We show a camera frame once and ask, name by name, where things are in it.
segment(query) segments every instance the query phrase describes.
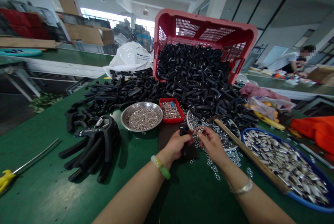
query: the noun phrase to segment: wooden stick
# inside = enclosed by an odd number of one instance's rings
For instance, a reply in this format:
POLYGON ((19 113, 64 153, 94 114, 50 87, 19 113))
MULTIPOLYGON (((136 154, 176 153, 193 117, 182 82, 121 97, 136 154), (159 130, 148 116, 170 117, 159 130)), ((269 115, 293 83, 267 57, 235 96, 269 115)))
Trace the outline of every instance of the wooden stick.
POLYGON ((238 147, 248 156, 257 167, 269 178, 269 180, 282 192, 282 194, 287 194, 291 191, 284 182, 278 178, 265 164, 263 164, 260 159, 253 154, 253 152, 239 140, 219 119, 215 119, 215 123, 224 130, 225 133, 238 145, 238 147))

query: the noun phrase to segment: blue board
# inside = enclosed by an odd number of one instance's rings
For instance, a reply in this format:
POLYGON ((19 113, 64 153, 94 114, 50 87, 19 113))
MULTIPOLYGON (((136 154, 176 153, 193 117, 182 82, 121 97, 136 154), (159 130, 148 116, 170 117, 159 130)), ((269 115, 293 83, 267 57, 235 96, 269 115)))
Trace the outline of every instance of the blue board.
POLYGON ((29 57, 42 55, 43 52, 33 48, 1 48, 0 55, 29 57))

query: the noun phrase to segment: person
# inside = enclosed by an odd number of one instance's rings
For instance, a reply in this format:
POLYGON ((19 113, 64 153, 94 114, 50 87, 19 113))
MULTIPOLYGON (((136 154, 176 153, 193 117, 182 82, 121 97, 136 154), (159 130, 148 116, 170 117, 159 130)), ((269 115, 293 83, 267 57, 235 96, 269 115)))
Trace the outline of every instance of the person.
POLYGON ((279 69, 282 69, 287 73, 296 72, 296 74, 299 74, 297 70, 298 65, 304 66, 306 64, 307 57, 312 55, 312 53, 314 53, 315 50, 316 50, 315 46, 307 45, 305 47, 302 47, 299 50, 299 52, 292 52, 279 57, 272 64, 267 66, 267 68, 274 72, 279 69))
MULTIPOLYGON (((295 223, 228 158, 221 139, 212 129, 204 127, 198 137, 201 147, 206 147, 210 158, 221 169, 231 191, 243 190, 243 193, 235 196, 250 223, 295 223)), ((181 149, 185 143, 188 145, 193 143, 192 135, 180 136, 178 130, 156 157, 170 169, 172 163, 181 157, 181 149)), ((115 195, 93 224, 144 223, 164 180, 156 165, 149 161, 115 195)))

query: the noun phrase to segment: hand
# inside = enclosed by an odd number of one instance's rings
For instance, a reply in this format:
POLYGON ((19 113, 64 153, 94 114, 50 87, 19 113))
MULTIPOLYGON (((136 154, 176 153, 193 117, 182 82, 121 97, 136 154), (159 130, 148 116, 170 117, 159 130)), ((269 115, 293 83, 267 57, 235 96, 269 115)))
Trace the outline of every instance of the hand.
POLYGON ((181 157, 181 149, 183 148, 184 144, 187 143, 187 145, 193 144, 193 138, 191 134, 186 134, 183 136, 180 136, 180 130, 176 131, 172 137, 169 139, 167 145, 161 152, 168 160, 171 160, 172 162, 174 160, 177 160, 181 157))
POLYGON ((200 146, 202 148, 203 146, 206 147, 207 154, 220 168, 230 162, 230 159, 225 153, 220 137, 211 128, 204 127, 203 132, 198 133, 198 137, 200 139, 200 146))

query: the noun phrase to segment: green leaves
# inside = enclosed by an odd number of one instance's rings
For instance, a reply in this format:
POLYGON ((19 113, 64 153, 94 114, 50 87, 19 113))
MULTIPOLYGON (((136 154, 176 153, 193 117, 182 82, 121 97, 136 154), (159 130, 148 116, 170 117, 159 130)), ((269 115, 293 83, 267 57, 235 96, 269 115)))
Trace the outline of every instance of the green leaves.
POLYGON ((58 101, 61 101, 62 99, 62 97, 58 97, 53 93, 41 92, 41 96, 39 98, 33 99, 29 107, 34 108, 35 113, 40 113, 48 107, 56 104, 58 101))

